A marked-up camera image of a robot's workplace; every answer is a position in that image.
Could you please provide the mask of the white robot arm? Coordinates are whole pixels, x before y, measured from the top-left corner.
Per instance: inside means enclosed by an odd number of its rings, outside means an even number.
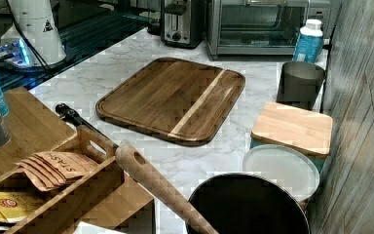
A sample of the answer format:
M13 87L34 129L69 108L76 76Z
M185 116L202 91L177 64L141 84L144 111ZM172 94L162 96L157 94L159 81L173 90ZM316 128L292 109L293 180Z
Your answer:
M66 58L55 25L51 0L7 0L15 21L1 37L15 43L19 56L7 59L18 68L54 66Z

